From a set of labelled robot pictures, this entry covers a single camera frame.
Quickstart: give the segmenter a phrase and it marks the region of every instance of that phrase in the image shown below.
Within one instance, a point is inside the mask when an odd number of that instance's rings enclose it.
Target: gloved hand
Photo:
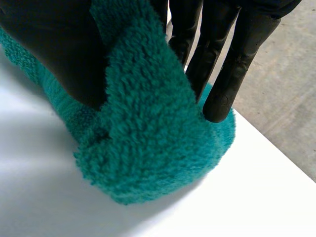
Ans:
[[[157,1],[162,6],[167,4],[166,0]],[[173,31],[169,45],[183,67],[195,38],[203,4],[201,35],[186,71],[197,101],[237,18],[229,52],[203,107],[207,120],[221,122],[226,118],[259,47],[279,25],[281,17],[290,13],[300,1],[170,0]]]
[[[91,0],[0,0],[0,26],[75,99],[98,110],[106,100],[104,49]]]

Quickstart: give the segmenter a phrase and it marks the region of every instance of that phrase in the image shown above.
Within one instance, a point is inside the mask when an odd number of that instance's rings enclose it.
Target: white table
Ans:
[[[237,136],[202,181],[143,205],[83,180],[77,145],[0,56],[0,237],[315,237],[316,184],[237,113]]]

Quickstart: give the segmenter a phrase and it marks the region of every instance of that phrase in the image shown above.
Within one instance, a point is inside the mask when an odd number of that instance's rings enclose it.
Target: microfiber towel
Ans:
[[[148,0],[93,0],[109,51],[108,101],[96,112],[70,97],[35,57],[3,30],[6,56],[45,91],[79,143],[76,163],[85,179],[122,204],[143,203],[201,178],[235,136],[232,111],[210,123]]]

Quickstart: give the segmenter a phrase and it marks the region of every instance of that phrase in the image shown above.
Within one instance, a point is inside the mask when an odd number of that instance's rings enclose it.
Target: black glove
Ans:
[[[237,18],[230,50],[203,107],[207,120],[221,122],[226,118],[259,47],[279,25],[281,17],[300,1],[170,0],[173,31],[169,45],[183,67],[194,41],[203,3],[201,35],[186,71],[197,101]]]
[[[98,110],[106,100],[106,62],[90,4],[90,0],[0,0],[0,26],[71,96]]]

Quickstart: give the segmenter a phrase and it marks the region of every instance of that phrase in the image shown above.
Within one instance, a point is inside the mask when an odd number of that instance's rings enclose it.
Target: hand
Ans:
[[[0,0],[0,26],[72,97],[98,110],[106,100],[103,45],[90,0]]]
[[[221,122],[226,118],[259,47],[279,25],[281,17],[300,1],[170,0],[173,31],[169,45],[183,67],[195,38],[203,4],[201,34],[186,71],[197,101],[237,18],[229,52],[203,107],[207,120]]]

